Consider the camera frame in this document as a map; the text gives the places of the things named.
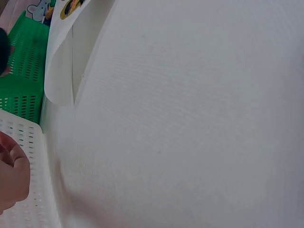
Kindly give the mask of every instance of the black object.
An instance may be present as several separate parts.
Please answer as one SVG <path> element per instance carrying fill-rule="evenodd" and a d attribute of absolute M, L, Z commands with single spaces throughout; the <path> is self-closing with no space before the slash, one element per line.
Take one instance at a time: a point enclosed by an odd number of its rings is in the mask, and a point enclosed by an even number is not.
<path fill-rule="evenodd" d="M 10 57 L 10 39 L 4 29 L 0 28 L 0 75 L 8 66 Z"/>
<path fill-rule="evenodd" d="M 68 14 L 69 14 L 69 12 L 70 12 L 70 10 L 71 10 L 72 2 L 73 2 L 73 0 L 70 0 L 70 2 L 66 5 L 66 8 L 65 8 L 65 15 L 68 15 Z M 79 0 L 79 2 L 80 2 L 80 5 L 82 5 L 82 4 L 85 2 L 85 0 Z"/>

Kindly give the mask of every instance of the white fabric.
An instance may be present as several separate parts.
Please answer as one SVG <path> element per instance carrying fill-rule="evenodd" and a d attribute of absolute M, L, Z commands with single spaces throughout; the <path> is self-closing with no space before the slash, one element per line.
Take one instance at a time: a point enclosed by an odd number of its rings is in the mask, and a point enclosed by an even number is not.
<path fill-rule="evenodd" d="M 69 0 L 58 0 L 54 9 L 49 33 L 46 59 L 45 94 L 58 105 L 70 104 L 72 89 L 72 45 L 71 28 L 77 17 L 91 0 L 85 0 L 69 17 L 62 20 L 60 13 Z"/>
<path fill-rule="evenodd" d="M 303 12 L 304 1 L 116 0 L 78 106 L 45 110 L 77 219 L 303 227 Z"/>

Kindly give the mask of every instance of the perforated basket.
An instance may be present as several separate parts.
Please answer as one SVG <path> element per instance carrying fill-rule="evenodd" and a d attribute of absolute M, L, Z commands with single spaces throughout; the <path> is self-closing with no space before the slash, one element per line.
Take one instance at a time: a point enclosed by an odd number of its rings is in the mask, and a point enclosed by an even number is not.
<path fill-rule="evenodd" d="M 0 228 L 61 228 L 49 176 L 44 138 L 39 125 L 0 110 L 0 131 L 15 139 L 30 161 L 31 183 L 27 200 L 0 216 Z"/>
<path fill-rule="evenodd" d="M 0 78 L 0 109 L 39 123 L 49 27 L 23 12 L 9 34 L 10 74 Z"/>

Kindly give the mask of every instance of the white plastic basket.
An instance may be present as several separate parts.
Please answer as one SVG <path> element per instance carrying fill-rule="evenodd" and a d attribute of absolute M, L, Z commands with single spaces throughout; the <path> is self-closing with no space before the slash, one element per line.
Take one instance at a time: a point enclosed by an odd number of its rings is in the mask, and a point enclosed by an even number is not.
<path fill-rule="evenodd" d="M 40 126 L 0 110 L 0 131 L 19 143 L 31 167 L 28 198 L 0 216 L 0 228 L 61 228 Z"/>

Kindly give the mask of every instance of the green plastic basket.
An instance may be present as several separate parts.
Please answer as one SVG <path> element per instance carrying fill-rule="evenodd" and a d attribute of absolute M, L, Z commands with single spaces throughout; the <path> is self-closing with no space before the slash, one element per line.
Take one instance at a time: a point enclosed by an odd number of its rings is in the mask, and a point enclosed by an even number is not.
<path fill-rule="evenodd" d="M 12 71 L 0 78 L 0 109 L 39 123 L 49 27 L 23 12 L 9 34 Z"/>

